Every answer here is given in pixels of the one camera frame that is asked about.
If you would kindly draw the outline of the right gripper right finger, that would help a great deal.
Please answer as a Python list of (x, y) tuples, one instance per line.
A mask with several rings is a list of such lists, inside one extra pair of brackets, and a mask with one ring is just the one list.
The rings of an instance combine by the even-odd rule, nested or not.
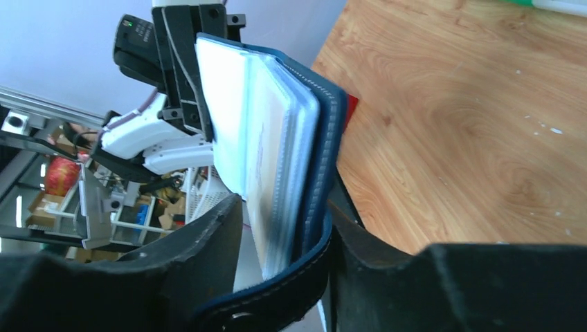
[(330, 331), (585, 331), (586, 248), (437, 243), (407, 254), (335, 205)]

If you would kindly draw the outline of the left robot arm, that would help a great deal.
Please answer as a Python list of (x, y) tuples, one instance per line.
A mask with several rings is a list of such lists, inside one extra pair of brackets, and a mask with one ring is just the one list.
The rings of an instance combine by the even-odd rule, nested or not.
[(152, 20), (121, 18), (113, 59), (127, 77), (154, 87), (139, 107), (106, 116), (91, 156), (125, 180), (213, 164), (213, 127), (204, 98), (198, 33), (240, 40), (244, 15), (224, 1), (154, 1)]

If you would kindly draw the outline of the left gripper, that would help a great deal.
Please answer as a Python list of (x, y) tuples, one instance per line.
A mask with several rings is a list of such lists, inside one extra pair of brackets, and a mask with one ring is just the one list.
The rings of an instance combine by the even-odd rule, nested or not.
[(211, 142), (213, 129), (195, 52), (196, 34), (201, 31), (241, 42), (246, 16), (228, 13), (224, 3), (153, 7), (152, 16), (154, 24), (133, 15), (121, 18), (114, 63), (123, 75), (159, 92), (165, 90), (170, 106), (181, 113), (185, 130)]

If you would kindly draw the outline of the blue card holder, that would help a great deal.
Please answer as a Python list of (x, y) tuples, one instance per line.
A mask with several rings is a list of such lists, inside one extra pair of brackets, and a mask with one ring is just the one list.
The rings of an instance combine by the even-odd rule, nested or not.
[(327, 198), (347, 93), (274, 48), (199, 33), (214, 165), (245, 203), (262, 282), (197, 311), (196, 331), (280, 331), (303, 318), (329, 279)]

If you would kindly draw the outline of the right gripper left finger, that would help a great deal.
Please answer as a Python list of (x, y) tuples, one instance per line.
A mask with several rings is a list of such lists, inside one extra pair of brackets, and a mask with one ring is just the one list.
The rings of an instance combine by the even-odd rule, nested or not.
[(189, 331), (233, 289), (242, 233), (235, 194), (117, 261), (1, 256), (2, 331)]

